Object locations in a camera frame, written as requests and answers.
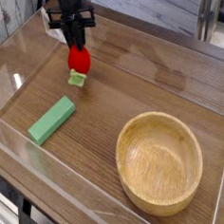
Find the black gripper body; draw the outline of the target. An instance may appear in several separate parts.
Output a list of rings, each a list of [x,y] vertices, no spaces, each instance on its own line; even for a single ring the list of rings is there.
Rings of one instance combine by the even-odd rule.
[[[48,23],[51,29],[78,22],[83,28],[96,26],[94,8],[84,0],[58,0],[57,9],[47,9]]]

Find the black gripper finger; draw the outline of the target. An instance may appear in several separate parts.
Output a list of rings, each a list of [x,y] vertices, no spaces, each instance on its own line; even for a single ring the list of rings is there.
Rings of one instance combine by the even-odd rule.
[[[71,47],[74,44],[73,24],[67,23],[66,25],[62,25],[62,32],[65,36],[67,45]]]
[[[76,46],[79,50],[84,48],[85,34],[84,27],[79,22],[75,24]]]

